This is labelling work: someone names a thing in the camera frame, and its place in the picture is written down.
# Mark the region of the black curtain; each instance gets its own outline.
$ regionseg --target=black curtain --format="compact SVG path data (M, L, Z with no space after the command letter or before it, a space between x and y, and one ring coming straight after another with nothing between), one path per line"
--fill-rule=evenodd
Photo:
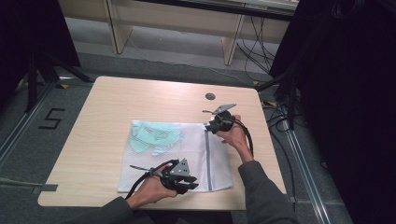
M355 1L341 2L352 4L347 14ZM357 13L332 20L296 81L306 120L354 223L393 223L396 7L387 0L362 2Z
M58 1L0 0L0 109L26 74L35 50L80 66Z

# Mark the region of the light blue cloth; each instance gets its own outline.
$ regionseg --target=light blue cloth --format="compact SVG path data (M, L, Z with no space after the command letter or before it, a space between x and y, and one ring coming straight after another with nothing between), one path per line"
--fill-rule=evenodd
M134 121L130 143L135 152L153 147L152 155L160 155L181 140L181 132L170 123Z

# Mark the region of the person's left hand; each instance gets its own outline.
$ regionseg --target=person's left hand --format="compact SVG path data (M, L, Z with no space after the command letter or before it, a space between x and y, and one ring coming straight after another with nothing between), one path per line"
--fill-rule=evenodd
M153 175L147 177L139 190L127 199L126 202L132 209L137 209L145 204L156 203L161 199L175 198L176 196L177 192L175 190L164 187L160 178Z

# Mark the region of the dark sleeve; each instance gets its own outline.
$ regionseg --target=dark sleeve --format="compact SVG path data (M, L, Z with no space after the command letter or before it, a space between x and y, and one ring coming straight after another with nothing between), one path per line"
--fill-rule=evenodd
M63 224L71 223L124 223L133 216L133 211L128 203L121 197L107 203L101 208L91 210L78 217L62 221Z
M265 174L257 161L238 168L245 186L247 223L298 223L291 203Z

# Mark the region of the person's right hand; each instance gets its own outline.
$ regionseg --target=person's right hand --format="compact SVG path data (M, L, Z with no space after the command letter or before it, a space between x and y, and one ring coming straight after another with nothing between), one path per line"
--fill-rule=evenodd
M235 119L241 120L241 116L233 115ZM245 132L239 124L234 123L233 127L228 132L218 131L216 132L218 137L224 139L223 143L228 143L230 146L234 147L239 153L243 163L247 161L254 161L251 155L250 149L248 148L247 138Z
M145 179L139 190L127 199L126 202L135 210L145 204L156 203L161 199L175 198L176 196L177 192L175 190L167 189L163 186L158 176L152 175Z

